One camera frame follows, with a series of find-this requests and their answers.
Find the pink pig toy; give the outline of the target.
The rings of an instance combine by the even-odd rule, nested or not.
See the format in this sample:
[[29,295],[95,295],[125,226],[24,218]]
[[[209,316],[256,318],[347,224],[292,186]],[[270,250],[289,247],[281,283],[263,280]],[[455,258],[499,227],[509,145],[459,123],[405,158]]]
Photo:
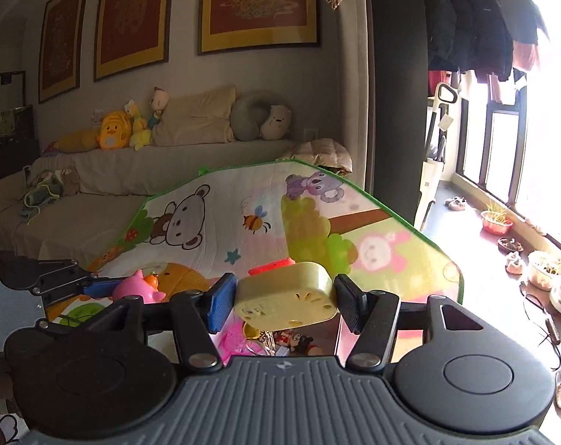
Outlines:
[[127,296],[139,296],[145,304],[159,303],[166,299],[166,293],[160,291],[158,286],[159,280],[155,274],[145,276],[139,269],[115,287],[112,299],[116,301]]

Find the yellow orange toy block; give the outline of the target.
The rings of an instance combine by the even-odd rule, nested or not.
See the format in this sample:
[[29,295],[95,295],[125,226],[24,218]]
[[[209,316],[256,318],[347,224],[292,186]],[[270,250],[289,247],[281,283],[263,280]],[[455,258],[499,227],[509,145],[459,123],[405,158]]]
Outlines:
[[324,323],[338,307],[326,268],[300,262],[242,278],[233,311],[257,330],[277,332]]

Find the pink toy net scoop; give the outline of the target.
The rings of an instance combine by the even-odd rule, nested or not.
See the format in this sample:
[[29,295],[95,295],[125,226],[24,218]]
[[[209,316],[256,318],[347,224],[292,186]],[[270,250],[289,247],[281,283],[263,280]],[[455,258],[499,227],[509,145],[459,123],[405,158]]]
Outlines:
[[218,344],[218,351],[223,364],[227,365],[233,357],[273,357],[276,353],[276,348],[272,333],[257,330],[250,324],[240,320],[233,323],[222,333]]

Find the pink cardboard box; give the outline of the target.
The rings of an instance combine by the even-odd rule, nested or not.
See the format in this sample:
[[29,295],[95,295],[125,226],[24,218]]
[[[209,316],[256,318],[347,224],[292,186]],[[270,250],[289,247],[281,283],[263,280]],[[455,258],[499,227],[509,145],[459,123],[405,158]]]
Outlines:
[[342,365],[346,364],[346,360],[352,352],[357,340],[358,336],[350,332],[344,319],[340,319],[335,343],[335,355]]

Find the beige sofa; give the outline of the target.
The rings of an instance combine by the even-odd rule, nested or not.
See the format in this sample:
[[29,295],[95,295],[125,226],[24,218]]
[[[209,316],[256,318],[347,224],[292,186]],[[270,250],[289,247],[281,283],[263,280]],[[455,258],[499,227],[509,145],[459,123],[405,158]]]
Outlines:
[[[28,172],[0,180],[0,256],[74,258],[87,265],[125,234],[145,199],[197,177],[200,169],[265,163],[293,142],[253,141],[139,151],[95,149],[37,159]],[[72,169],[79,185],[31,221],[20,216],[28,182],[43,171]]]

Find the red black doll figure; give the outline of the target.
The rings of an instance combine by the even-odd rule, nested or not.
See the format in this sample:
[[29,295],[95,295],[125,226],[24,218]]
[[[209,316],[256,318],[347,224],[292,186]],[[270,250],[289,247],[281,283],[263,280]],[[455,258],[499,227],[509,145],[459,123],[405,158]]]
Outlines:
[[273,333],[275,344],[298,356],[322,356],[324,351],[314,339],[296,330],[279,330]]

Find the colourful cartoon play mat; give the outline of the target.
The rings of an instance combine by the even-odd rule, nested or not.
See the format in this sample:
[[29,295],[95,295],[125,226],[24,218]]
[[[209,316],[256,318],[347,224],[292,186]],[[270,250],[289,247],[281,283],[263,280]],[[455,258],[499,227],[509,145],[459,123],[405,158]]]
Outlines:
[[405,301],[464,295],[457,266],[427,237],[346,179],[298,161],[211,171],[146,198],[125,234],[80,265],[109,277],[141,269],[171,296],[227,272],[305,261]]

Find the pink flower pot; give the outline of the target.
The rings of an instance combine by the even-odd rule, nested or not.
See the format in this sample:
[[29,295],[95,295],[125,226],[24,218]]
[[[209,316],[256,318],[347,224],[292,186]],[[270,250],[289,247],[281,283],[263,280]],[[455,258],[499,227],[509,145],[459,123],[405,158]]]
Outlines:
[[485,232],[495,236],[505,236],[514,223],[505,212],[485,210],[481,212],[481,226]]

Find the small yellow plush toy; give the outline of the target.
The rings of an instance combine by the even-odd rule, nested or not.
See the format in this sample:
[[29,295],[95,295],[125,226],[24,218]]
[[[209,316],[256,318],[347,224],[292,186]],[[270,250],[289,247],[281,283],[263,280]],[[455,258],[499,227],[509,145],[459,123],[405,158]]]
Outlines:
[[139,106],[132,99],[124,106],[124,111],[131,123],[132,133],[129,146],[135,151],[152,143],[152,131],[148,128],[148,122],[141,115]]

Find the small doll plush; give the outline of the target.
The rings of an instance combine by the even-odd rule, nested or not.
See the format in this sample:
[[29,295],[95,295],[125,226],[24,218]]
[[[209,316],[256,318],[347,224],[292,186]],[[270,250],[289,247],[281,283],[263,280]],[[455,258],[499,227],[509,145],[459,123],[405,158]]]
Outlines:
[[161,122],[163,113],[167,108],[169,95],[166,90],[155,86],[153,89],[152,99],[150,100],[151,116],[148,119],[148,128],[153,129],[154,126]]

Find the grey neck pillow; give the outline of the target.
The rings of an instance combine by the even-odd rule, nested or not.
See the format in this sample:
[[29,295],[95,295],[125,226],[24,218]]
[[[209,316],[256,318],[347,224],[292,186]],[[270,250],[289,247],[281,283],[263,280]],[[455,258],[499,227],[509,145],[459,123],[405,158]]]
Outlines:
[[282,140],[289,134],[293,112],[277,93],[255,90],[241,95],[230,113],[234,137],[241,142]]

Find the left framed red picture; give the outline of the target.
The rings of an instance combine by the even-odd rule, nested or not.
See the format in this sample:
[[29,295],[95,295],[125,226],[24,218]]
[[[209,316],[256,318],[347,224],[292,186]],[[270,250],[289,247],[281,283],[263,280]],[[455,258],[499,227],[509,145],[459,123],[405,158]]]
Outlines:
[[46,2],[38,58],[39,103],[80,87],[80,47],[86,2]]

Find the middle framed red picture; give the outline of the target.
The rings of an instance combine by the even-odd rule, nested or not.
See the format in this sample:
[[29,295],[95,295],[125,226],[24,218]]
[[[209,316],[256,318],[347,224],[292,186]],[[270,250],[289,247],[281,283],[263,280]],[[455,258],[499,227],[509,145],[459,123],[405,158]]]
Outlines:
[[171,0],[99,0],[94,80],[169,60]]

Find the black hanging coat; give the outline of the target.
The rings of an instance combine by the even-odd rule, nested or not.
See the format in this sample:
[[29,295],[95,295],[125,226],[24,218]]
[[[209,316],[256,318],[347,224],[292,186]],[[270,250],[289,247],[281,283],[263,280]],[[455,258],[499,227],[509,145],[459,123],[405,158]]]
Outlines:
[[495,0],[424,0],[428,68],[512,73],[512,37]]

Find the right framed red picture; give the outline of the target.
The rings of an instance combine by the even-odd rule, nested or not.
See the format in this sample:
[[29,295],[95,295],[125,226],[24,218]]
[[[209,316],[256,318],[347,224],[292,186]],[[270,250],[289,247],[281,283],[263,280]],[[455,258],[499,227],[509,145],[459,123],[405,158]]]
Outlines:
[[200,54],[320,44],[319,0],[200,0]]

